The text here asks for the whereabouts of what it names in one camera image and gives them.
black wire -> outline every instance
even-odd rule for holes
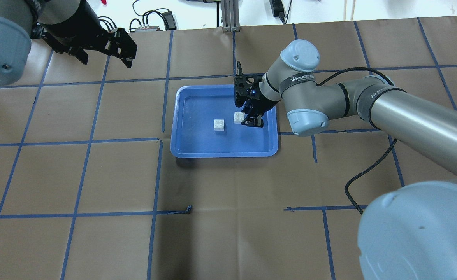
[[[118,26],[116,26],[116,23],[114,23],[114,21],[113,21],[110,17],[108,17],[108,16],[99,16],[99,19],[100,19],[100,18],[107,18],[107,19],[109,19],[109,20],[111,21],[111,23],[112,23],[112,26],[114,26],[114,28],[118,28]]]
[[[358,210],[358,212],[362,215],[364,214],[364,211],[360,208],[360,206],[357,204],[357,202],[355,201],[355,199],[353,199],[353,197],[351,196],[350,192],[348,191],[348,188],[350,187],[350,185],[358,178],[362,177],[363,175],[365,175],[367,172],[371,171],[374,167],[378,166],[379,163],[381,163],[381,161],[383,161],[387,155],[393,150],[394,148],[394,145],[396,144],[396,142],[398,142],[398,139],[393,139],[393,142],[391,142],[391,145],[389,145],[389,148],[385,151],[385,153],[378,159],[378,161],[376,161],[375,163],[373,163],[373,165],[369,166],[369,168],[367,168],[366,170],[360,172],[359,174],[357,174],[355,177],[351,178],[348,183],[346,183],[345,185],[345,193],[346,193],[346,196],[348,197],[348,199],[350,200],[350,202],[353,204],[353,206],[355,206],[355,208]]]
[[[132,19],[132,21],[130,22],[130,27],[128,28],[128,31],[129,31],[129,32],[134,32],[134,31],[132,31],[132,23],[133,23],[134,21],[138,21],[138,24],[140,25],[140,20],[139,20],[138,18]]]
[[[168,27],[168,23],[166,22],[166,19],[164,18],[163,14],[161,14],[159,11],[155,11],[155,10],[147,11],[142,15],[142,23],[144,25],[148,25],[149,24],[149,15],[150,14],[158,14],[159,17],[163,20],[163,23],[165,25],[165,30],[168,30],[168,28],[169,28]]]
[[[335,78],[335,77],[337,77],[337,76],[339,76],[339,75],[341,75],[343,73],[349,72],[349,71],[371,71],[371,72],[376,73],[379,76],[381,76],[381,78],[383,78],[385,81],[387,81],[387,83],[389,85],[394,86],[392,81],[390,81],[389,78],[386,77],[383,73],[377,71],[376,69],[372,69],[372,68],[369,68],[369,67],[353,67],[353,68],[339,70],[336,73],[334,73],[333,75],[331,75],[329,78],[326,78],[325,80],[323,80],[323,82],[317,84],[317,86],[320,87],[321,85],[327,83],[328,81],[332,80],[333,78]]]
[[[216,2],[216,26],[220,27],[220,2]]]
[[[111,32],[111,27],[109,26],[111,23],[109,23],[108,21],[106,21],[105,19],[99,19],[99,22],[100,23],[104,23],[106,28],[107,28],[107,31],[108,32]]]
[[[284,23],[285,25],[287,24],[287,20],[289,19],[289,14],[291,13],[291,4],[292,4],[292,0],[289,2],[289,8],[287,8],[286,22]]]

blue tray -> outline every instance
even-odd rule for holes
[[[234,86],[185,86],[177,91],[171,152],[178,158],[272,156],[277,152],[275,108],[265,113],[263,128],[234,124]],[[214,131],[215,119],[225,131]]]

